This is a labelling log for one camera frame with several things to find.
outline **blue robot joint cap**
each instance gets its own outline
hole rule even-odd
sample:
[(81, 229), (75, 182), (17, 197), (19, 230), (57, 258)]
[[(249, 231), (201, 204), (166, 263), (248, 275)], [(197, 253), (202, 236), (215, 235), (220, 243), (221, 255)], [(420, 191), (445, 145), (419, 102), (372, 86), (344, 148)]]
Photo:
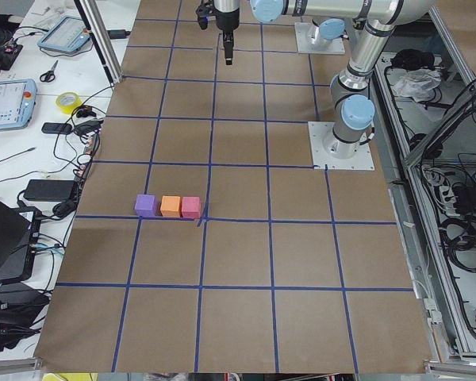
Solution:
[(319, 35), (325, 40), (335, 40), (344, 34), (344, 20), (339, 18), (330, 18), (319, 25)]
[(363, 131), (374, 120), (374, 103), (364, 95), (352, 95), (342, 105), (342, 120), (350, 129)]
[(251, 0), (252, 13), (261, 22), (277, 20), (284, 9), (284, 0)]

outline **orange cube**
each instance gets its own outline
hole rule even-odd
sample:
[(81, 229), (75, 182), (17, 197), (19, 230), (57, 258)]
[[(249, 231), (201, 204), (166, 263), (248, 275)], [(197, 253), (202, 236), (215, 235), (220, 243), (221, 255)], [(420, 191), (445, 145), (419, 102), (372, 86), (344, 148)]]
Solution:
[(179, 196), (162, 196), (160, 213), (163, 217), (180, 218), (182, 216), (182, 198)]

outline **foam block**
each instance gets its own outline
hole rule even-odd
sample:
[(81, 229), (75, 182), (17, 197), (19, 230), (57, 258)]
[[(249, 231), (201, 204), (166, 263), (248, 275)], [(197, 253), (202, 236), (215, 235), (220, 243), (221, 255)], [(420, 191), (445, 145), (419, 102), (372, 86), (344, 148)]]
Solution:
[(136, 206), (134, 210), (141, 217), (155, 217), (157, 212), (158, 201), (154, 195), (138, 194), (136, 198)]
[(182, 198), (179, 196), (162, 196), (160, 213), (164, 217), (181, 217)]
[(183, 218), (201, 218), (201, 199), (199, 197), (182, 198)]

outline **black laptop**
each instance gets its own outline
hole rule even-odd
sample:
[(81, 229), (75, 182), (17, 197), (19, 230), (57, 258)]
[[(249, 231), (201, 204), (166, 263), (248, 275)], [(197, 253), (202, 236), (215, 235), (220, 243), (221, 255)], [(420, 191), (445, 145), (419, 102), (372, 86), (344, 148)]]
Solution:
[(9, 208), (0, 202), (0, 283), (15, 283), (32, 275), (38, 238), (39, 211), (33, 207)]

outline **pink cube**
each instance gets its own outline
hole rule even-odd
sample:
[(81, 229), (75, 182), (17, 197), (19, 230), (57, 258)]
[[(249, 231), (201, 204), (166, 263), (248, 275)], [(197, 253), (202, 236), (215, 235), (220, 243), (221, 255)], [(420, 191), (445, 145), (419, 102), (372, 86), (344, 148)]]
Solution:
[(201, 199), (199, 197), (182, 198), (183, 218), (201, 218)]

